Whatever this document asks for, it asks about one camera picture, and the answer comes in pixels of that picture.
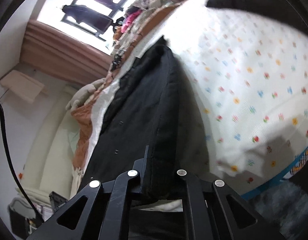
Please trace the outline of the large black garment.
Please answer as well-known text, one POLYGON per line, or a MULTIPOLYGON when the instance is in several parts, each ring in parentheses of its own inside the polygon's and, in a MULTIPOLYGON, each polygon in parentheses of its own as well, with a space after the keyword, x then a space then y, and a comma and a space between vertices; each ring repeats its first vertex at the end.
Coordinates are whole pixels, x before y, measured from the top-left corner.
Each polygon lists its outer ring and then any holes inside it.
POLYGON ((114 180, 146 161, 146 198, 177 198, 181 168, 201 176, 209 169, 203 120, 181 63, 160 38, 120 79, 104 115, 81 186, 114 180))

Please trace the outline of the hanging dark clothes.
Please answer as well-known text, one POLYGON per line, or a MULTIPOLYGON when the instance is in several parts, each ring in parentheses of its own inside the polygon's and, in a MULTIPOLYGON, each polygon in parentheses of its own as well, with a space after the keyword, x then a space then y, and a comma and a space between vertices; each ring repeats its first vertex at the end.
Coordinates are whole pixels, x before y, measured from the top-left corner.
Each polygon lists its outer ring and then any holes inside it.
POLYGON ((95 37, 103 35, 118 21, 114 16, 124 11, 128 0, 73 0, 70 5, 62 6, 62 22, 73 25, 95 37))

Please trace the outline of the beige plush toy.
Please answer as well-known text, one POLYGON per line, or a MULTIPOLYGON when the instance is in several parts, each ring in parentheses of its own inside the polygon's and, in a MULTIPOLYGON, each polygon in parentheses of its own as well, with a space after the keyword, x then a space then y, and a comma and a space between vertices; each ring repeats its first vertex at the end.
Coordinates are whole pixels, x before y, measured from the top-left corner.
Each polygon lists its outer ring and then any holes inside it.
POLYGON ((72 112, 78 107, 83 106, 89 97, 93 95, 104 84, 104 82, 105 78, 102 78, 83 86, 74 94, 72 99, 66 105, 65 110, 72 112))

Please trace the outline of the cream padded headboard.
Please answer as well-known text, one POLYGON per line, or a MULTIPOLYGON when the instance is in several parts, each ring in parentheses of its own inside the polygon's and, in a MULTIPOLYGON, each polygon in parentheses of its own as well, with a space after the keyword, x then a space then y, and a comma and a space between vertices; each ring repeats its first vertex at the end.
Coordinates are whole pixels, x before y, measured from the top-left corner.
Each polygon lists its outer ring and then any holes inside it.
POLYGON ((20 183, 36 202, 50 205, 49 194, 66 199, 76 194, 72 189, 72 160, 79 139, 78 122, 65 110, 75 90, 65 86, 39 129, 27 156, 20 183))

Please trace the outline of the black device on bed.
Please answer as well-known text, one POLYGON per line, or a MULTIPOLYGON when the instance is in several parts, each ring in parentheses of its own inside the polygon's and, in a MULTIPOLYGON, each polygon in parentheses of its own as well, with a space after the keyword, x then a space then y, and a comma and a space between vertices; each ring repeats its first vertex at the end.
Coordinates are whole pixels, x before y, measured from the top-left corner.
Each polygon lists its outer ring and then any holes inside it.
POLYGON ((113 57, 113 61, 111 62, 110 71, 113 72, 121 65, 122 56, 119 53, 116 53, 113 57))

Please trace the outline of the white floral bed sheet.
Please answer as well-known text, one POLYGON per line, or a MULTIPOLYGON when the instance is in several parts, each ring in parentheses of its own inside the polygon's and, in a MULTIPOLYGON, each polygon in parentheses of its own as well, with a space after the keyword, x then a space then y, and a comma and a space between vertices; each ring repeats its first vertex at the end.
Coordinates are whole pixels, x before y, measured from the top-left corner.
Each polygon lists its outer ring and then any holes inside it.
POLYGON ((251 198, 300 170, 308 147, 308 37, 250 12, 187 0, 157 27, 194 92, 209 169, 251 198))

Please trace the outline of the black monitor screen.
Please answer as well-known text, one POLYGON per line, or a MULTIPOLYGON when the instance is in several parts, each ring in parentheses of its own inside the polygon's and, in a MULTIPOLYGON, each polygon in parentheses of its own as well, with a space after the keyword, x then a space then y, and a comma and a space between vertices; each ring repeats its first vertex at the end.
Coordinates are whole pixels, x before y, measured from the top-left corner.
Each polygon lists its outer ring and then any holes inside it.
POLYGON ((30 226, 27 219, 16 211, 12 210, 10 206, 8 206, 7 209, 10 216, 12 233, 21 239, 27 239, 27 237, 30 235, 30 226))

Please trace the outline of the orange brown quilt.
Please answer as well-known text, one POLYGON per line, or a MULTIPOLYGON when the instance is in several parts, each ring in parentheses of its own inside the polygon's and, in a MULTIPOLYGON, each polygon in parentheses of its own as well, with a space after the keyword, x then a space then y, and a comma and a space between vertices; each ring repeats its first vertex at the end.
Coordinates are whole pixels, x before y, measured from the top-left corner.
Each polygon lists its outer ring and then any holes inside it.
POLYGON ((114 55, 119 53, 122 56, 120 67, 113 72, 109 68, 104 84, 89 97, 83 106, 71 112, 80 128, 79 140, 72 161, 75 169, 83 171, 87 168, 100 136, 106 110, 120 88, 120 79, 130 70, 133 60, 145 50, 145 45, 157 27, 180 5, 181 3, 165 5, 142 12, 115 47, 114 55))

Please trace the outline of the pink plush toy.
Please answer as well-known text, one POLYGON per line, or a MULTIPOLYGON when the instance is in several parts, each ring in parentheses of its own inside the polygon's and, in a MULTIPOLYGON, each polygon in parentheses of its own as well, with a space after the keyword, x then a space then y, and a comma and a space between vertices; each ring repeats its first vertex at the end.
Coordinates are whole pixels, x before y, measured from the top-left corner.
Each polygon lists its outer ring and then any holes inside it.
POLYGON ((128 27, 134 22, 134 20, 142 13, 142 10, 138 10, 132 14, 130 14, 125 20, 121 27, 121 33, 123 34, 128 27))

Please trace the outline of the left pink curtain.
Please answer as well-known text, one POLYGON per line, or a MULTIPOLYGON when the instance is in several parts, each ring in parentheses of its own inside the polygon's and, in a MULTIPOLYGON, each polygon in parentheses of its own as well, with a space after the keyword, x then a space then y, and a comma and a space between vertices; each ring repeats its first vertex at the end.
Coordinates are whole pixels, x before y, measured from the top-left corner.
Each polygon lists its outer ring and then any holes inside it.
POLYGON ((29 20, 19 61, 55 78, 84 86, 106 77, 112 58, 54 27, 29 20))

